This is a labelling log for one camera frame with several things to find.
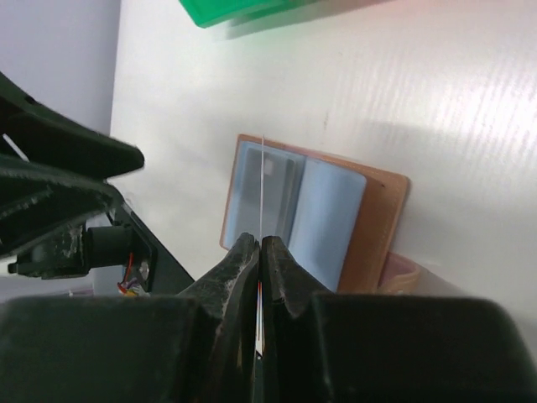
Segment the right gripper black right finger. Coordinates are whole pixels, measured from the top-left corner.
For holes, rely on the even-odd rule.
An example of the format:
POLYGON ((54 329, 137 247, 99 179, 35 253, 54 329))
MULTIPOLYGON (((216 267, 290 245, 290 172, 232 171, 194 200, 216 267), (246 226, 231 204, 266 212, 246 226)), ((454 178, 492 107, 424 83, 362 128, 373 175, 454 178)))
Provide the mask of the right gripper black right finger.
POLYGON ((312 296, 327 290, 296 261, 281 238, 263 239, 263 398, 266 402, 317 402, 319 374, 312 296))

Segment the green plastic bin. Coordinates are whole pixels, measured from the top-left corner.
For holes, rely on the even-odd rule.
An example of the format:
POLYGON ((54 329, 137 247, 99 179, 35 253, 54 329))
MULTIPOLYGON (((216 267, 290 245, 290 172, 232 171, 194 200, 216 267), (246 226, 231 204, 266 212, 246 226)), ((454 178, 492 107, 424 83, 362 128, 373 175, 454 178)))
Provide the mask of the green plastic bin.
POLYGON ((179 0, 179 3, 196 26, 206 29, 230 20, 250 20, 287 12, 314 1, 179 0))

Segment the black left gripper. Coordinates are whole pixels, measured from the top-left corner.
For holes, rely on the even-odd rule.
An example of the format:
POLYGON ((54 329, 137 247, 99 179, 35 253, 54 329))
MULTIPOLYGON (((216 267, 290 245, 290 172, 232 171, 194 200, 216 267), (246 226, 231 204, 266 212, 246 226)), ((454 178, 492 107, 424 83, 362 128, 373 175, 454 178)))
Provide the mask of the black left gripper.
POLYGON ((116 266, 123 270, 119 291, 139 288, 152 295, 175 295, 194 283, 126 205, 108 213, 105 225, 57 233, 122 203, 119 191, 102 181, 143 168, 137 147, 70 120, 5 75, 1 135, 34 162, 1 157, 1 255, 17 254, 8 264, 10 275, 58 280, 116 266))

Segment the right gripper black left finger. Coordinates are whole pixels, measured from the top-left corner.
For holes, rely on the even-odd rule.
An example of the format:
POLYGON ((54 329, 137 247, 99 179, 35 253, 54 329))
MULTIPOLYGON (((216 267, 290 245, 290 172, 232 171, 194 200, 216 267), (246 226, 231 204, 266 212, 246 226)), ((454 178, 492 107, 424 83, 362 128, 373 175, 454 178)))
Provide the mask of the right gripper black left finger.
POLYGON ((180 293, 196 304, 182 401, 253 399, 259 253, 255 237, 242 233, 221 262, 180 293))

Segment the brown leather card holder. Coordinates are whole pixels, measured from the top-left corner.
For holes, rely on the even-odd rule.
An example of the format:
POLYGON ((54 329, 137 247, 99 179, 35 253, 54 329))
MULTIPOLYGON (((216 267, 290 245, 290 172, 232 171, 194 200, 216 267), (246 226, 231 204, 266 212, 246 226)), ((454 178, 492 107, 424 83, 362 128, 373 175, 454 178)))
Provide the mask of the brown leather card holder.
MULTIPOLYGON (((261 138, 237 137, 220 245, 259 237, 261 138)), ((402 175, 264 139, 263 237, 282 238, 332 291, 410 293, 421 268, 390 252, 409 190, 402 175)))

